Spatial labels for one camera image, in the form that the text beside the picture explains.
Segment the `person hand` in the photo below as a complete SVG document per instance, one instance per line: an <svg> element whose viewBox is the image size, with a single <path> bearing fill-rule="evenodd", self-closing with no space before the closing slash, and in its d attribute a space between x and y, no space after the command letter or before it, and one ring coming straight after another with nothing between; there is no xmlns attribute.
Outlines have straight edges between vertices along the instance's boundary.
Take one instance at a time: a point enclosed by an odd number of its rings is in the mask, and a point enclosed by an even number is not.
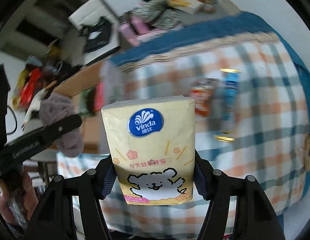
<svg viewBox="0 0 310 240"><path fill-rule="evenodd" d="M7 224L23 235L39 203L29 173L38 168L23 166L0 176L0 213Z"/></svg>

